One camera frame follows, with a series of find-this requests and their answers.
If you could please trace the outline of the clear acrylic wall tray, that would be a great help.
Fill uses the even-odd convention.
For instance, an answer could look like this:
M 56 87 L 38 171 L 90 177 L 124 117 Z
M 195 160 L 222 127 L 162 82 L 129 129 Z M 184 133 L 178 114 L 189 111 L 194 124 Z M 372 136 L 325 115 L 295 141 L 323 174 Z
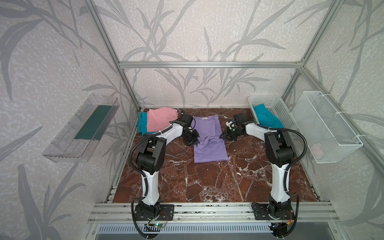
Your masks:
M 42 155 L 54 163 L 86 163 L 120 107 L 117 97 L 90 94 Z

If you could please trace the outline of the purple t-shirt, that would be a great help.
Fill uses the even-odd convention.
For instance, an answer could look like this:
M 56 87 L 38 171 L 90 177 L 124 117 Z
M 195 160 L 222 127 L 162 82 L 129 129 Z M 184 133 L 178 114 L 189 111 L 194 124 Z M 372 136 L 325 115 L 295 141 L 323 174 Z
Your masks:
M 220 138 L 222 128 L 219 116 L 194 117 L 199 143 L 194 145 L 194 163 L 228 161 L 225 142 Z

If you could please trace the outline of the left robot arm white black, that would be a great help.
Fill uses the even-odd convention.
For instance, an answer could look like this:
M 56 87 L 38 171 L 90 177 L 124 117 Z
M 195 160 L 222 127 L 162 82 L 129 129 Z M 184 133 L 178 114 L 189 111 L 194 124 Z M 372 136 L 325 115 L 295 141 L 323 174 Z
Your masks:
M 181 138 L 186 146 L 198 144 L 199 133 L 192 125 L 194 121 L 192 116 L 182 114 L 165 129 L 145 134 L 136 145 L 138 155 L 134 169 L 142 176 L 143 196 L 138 203 L 142 211 L 154 215 L 160 211 L 159 172 L 165 161 L 167 144 L 177 138 Z

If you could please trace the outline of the aluminium frame post right rear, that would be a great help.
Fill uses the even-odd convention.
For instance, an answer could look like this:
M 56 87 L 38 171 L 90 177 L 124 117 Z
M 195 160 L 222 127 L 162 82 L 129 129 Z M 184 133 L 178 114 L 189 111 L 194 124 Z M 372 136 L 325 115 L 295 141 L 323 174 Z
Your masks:
M 345 1 L 342 1 L 342 0 L 331 1 L 330 5 L 328 7 L 328 11 L 327 11 L 326 15 L 324 16 L 324 19 L 322 20 L 318 30 L 316 31 L 316 33 L 313 37 L 313 39 L 311 40 L 304 56 L 299 61 L 299 66 L 295 69 L 295 72 L 294 72 L 293 76 L 291 77 L 291 80 L 290 80 L 288 86 L 286 87 L 286 89 L 283 93 L 282 99 L 285 102 L 287 102 L 288 97 L 289 97 L 293 87 L 295 86 L 295 84 L 299 78 L 299 75 L 301 74 L 301 71 L 305 68 L 306 64 L 308 63 L 311 56 L 315 52 L 315 49 L 319 45 L 323 36 L 325 35 L 327 28 L 331 25 L 332 21 L 337 16 L 337 14 L 338 14 L 338 12 L 339 12 L 339 10 L 342 7 L 344 2 Z

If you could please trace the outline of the aluminium frame post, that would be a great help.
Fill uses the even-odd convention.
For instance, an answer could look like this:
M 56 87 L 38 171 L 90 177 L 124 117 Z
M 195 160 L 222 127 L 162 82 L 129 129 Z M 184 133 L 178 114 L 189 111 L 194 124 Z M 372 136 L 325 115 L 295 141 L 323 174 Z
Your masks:
M 129 96 L 131 97 L 134 105 L 135 105 L 135 108 L 137 111 L 140 111 L 141 110 L 141 107 L 139 105 L 139 102 L 129 84 L 129 81 L 125 75 L 125 73 L 123 72 L 123 70 L 120 68 L 120 65 L 119 65 L 119 60 L 117 58 L 117 55 L 113 49 L 113 46 L 111 44 L 111 41 L 107 35 L 107 32 L 103 26 L 103 23 L 102 23 L 102 19 L 101 17 L 99 16 L 99 13 L 98 13 L 98 10 L 97 10 L 97 7 L 96 5 L 93 3 L 93 1 L 91 0 L 85 0 L 85 4 L 86 4 L 86 8 L 88 9 L 95 25 L 96 25 L 96 28 L 103 40 L 103 43 L 112 59 L 112 63 L 113 63 L 113 66 L 114 68 L 117 70 L 117 73 L 119 75 L 119 77 L 121 78 L 121 80 L 123 81 L 123 84 L 126 88 L 126 90 L 128 91 L 128 94 Z
M 327 11 L 326 15 L 324 16 L 324 19 L 322 20 L 318 30 L 316 31 L 316 33 L 313 37 L 313 39 L 311 40 L 304 56 L 299 61 L 299 66 L 295 69 L 295 72 L 294 72 L 293 76 L 291 77 L 291 80 L 290 80 L 288 86 L 286 87 L 286 89 L 283 93 L 282 99 L 285 102 L 287 102 L 288 97 L 289 97 L 293 87 L 295 86 L 295 84 L 299 78 L 299 75 L 301 74 L 301 71 L 305 68 L 306 64 L 308 63 L 311 56 L 315 52 L 315 49 L 319 45 L 323 36 L 325 35 L 327 28 L 331 25 L 332 21 L 337 16 L 337 14 L 338 14 L 338 12 L 339 12 L 339 10 L 342 7 L 344 2 L 345 1 L 342 1 L 342 0 L 331 1 L 330 5 L 328 7 L 328 11 Z

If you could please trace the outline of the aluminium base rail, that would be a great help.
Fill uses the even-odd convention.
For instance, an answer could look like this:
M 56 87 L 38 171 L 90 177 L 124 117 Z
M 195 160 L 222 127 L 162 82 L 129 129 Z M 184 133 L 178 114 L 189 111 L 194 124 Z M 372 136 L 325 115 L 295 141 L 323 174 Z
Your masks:
M 273 219 L 255 219 L 251 203 L 174 203 L 169 223 L 251 223 L 272 222 Z M 330 202 L 301 202 L 298 222 L 339 222 Z M 132 223 L 130 204 L 95 204 L 88 224 Z

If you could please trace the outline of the pink folded t-shirt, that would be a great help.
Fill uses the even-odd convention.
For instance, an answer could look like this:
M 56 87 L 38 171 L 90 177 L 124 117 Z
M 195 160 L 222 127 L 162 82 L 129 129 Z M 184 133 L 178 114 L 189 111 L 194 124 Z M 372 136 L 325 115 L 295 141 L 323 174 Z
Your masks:
M 179 113 L 176 109 L 150 109 L 147 113 L 147 132 L 153 133 L 166 129 L 171 121 L 176 120 Z

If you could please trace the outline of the aluminium frame post left rear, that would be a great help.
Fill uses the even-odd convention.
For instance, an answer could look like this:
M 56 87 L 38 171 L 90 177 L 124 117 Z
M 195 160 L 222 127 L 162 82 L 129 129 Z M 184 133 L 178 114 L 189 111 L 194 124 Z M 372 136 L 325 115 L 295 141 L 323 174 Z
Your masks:
M 117 58 L 117 55 L 113 49 L 113 46 L 111 44 L 111 41 L 107 35 L 107 32 L 103 26 L 103 23 L 102 23 L 102 19 L 101 17 L 99 16 L 99 13 L 98 13 L 98 10 L 97 10 L 97 7 L 96 5 L 93 3 L 93 1 L 91 0 L 85 0 L 85 4 L 86 4 L 86 8 L 88 9 L 95 25 L 96 25 L 96 28 L 103 40 L 103 43 L 112 59 L 112 63 L 113 63 L 113 66 L 114 68 L 117 70 L 117 73 L 119 75 L 119 77 L 121 78 L 121 80 L 123 81 L 123 84 L 126 88 L 126 90 L 128 91 L 128 94 L 129 96 L 131 97 L 134 105 L 135 105 L 135 108 L 137 111 L 140 111 L 141 110 L 141 107 L 139 105 L 139 102 L 129 84 L 129 81 L 125 75 L 125 73 L 123 72 L 123 70 L 120 68 L 120 65 L 119 65 L 119 60 Z

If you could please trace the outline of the teal t-shirt in basket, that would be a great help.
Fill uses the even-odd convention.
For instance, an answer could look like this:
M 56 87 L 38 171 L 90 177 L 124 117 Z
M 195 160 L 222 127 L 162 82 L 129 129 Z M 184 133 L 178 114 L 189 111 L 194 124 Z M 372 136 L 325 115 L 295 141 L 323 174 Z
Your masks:
M 282 122 L 264 104 L 254 106 L 253 108 L 261 125 L 268 128 L 284 128 Z

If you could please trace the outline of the teal folded t-shirt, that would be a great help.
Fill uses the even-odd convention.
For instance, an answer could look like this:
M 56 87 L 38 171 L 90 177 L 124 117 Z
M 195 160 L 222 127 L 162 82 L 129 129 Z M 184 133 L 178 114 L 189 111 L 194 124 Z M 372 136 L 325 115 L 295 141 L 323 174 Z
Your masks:
M 139 112 L 138 113 L 138 123 L 137 123 L 137 128 L 138 128 L 138 133 L 144 135 L 146 134 L 147 131 L 147 112 Z

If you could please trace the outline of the grey plastic laundry basket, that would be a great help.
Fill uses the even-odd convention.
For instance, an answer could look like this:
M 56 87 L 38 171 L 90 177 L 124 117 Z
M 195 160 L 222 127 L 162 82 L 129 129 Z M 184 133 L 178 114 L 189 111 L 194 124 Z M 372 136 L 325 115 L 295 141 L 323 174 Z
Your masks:
M 255 123 L 259 123 L 254 107 L 264 104 L 275 117 L 283 124 L 284 128 L 298 130 L 298 126 L 283 99 L 276 95 L 254 95 L 248 97 L 250 109 Z

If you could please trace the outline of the aluminium frame horizontal bar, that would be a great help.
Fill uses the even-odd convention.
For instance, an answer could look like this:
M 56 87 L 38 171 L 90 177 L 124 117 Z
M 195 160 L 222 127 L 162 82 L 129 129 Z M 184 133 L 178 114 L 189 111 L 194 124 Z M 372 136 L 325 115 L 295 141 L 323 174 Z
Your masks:
M 120 62 L 121 69 L 133 68 L 234 68 L 234 69 L 298 69 L 300 62 Z

